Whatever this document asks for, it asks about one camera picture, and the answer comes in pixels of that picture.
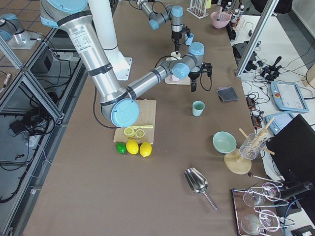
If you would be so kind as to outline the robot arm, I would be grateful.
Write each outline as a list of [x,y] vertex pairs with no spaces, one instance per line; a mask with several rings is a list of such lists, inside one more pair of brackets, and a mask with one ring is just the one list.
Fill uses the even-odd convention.
[[170,75],[184,79],[203,62],[204,45],[193,42],[180,59],[165,60],[142,78],[122,87],[117,73],[129,65],[118,49],[107,0],[42,0],[43,25],[65,31],[100,95],[102,115],[117,127],[133,125],[140,114],[137,97]]
[[162,12],[157,12],[154,10],[154,4],[156,3],[154,0],[135,0],[134,2],[136,2],[137,7],[131,4],[131,0],[128,2],[133,8],[145,13],[153,30],[159,29],[168,21],[170,22],[171,39],[174,43],[175,53],[178,55],[180,45],[187,41],[185,39],[184,42],[180,42],[182,35],[185,34],[185,36],[190,37],[191,34],[190,28],[183,24],[183,7],[180,5],[171,4],[165,6],[162,2],[157,1],[164,7]]

